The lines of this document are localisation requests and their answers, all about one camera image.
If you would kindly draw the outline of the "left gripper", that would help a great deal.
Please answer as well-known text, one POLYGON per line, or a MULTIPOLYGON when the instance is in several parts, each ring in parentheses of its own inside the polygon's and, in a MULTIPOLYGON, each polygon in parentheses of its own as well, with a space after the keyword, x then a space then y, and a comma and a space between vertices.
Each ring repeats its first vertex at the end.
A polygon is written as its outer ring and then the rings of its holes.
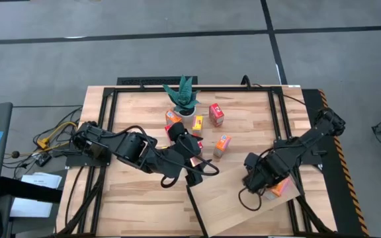
POLYGON ((173 142, 171 148, 184 157, 185 166, 190 168, 190 170, 187 169, 187 176, 185 177, 188 186, 192 187, 201 183, 203 181, 201 174, 204 169, 203 163, 193 167, 190 162, 192 157, 201 158, 195 153, 197 141, 200 141, 200 138, 188 133, 182 122, 172 124, 169 135, 173 142))

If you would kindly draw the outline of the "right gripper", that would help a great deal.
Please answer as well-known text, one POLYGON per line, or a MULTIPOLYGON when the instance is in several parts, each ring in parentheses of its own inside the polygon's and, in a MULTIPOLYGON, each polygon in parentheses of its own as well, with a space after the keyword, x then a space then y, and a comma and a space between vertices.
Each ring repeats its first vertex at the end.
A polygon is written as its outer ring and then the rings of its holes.
POLYGON ((269 152, 264 157, 249 153, 244 161, 248 172, 242 181, 250 193, 258 193, 264 188, 276 186, 289 176, 289 166, 277 152, 269 152))

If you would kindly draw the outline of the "orange Frosted Mini-Wheats box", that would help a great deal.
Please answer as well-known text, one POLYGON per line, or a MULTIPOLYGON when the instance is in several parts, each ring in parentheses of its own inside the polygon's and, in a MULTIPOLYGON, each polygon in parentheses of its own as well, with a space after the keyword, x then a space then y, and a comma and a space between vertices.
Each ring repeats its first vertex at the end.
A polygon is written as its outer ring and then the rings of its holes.
POLYGON ((231 139, 232 138, 228 135, 222 135, 214 147, 213 155, 221 158, 226 152, 231 139))
POLYGON ((176 114, 175 111, 173 110, 168 110, 165 113, 165 120, 167 125, 174 124, 177 122, 182 122, 182 118, 178 114, 176 114))
POLYGON ((282 180, 277 185, 266 189, 263 196, 268 200, 274 200, 281 197, 282 193, 285 191, 286 187, 290 182, 290 177, 282 180))

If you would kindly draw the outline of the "green plant in white pot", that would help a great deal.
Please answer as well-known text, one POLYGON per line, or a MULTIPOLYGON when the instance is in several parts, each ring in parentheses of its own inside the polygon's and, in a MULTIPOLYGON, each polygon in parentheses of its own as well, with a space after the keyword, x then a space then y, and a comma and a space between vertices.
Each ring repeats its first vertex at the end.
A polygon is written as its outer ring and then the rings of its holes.
POLYGON ((192 89, 193 76, 181 76, 178 89, 172 89, 168 85, 163 85, 164 91, 168 94, 171 102, 175 105, 173 112, 182 118, 183 122, 191 122, 196 114, 196 106, 200 102, 196 99, 199 91, 192 89))

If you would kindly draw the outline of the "black mat with hazard stripe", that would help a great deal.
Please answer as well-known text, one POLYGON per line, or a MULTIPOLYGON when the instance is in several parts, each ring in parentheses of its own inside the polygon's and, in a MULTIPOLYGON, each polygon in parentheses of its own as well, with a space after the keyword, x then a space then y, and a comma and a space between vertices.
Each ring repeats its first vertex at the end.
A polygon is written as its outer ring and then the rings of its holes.
POLYGON ((312 165, 300 167, 309 205, 330 229, 368 237, 370 233, 339 138, 324 137, 317 146, 326 152, 320 157, 322 170, 312 165))

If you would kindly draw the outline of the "black power adapter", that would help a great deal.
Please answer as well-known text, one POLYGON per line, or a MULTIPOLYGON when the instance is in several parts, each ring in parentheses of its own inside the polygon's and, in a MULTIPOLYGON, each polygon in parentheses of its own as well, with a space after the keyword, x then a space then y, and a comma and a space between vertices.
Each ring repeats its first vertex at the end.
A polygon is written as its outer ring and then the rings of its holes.
POLYGON ((52 156, 49 153, 39 153, 35 158, 35 164, 39 167, 43 167, 52 159, 52 156))

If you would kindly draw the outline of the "white paper sheets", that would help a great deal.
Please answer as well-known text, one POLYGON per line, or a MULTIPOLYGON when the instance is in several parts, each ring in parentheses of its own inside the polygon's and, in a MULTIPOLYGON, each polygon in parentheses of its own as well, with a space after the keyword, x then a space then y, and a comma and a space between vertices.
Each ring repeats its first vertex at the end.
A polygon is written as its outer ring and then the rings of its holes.
MULTIPOLYGON (((33 175, 23 175, 21 181, 48 188, 58 188, 62 181, 62 177, 59 175, 38 172, 33 175)), ((11 207, 10 216, 12 218, 48 218, 51 209, 52 203, 49 202, 15 198, 11 207)))

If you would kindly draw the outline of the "black stand bar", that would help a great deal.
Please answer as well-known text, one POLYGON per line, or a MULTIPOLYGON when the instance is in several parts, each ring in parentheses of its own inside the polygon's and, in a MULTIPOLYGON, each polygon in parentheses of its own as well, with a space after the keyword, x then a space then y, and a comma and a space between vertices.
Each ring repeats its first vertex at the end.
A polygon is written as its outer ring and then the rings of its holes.
POLYGON ((0 195, 10 195, 15 198, 37 200, 39 202, 59 203, 62 191, 15 180, 13 178, 0 178, 0 195))

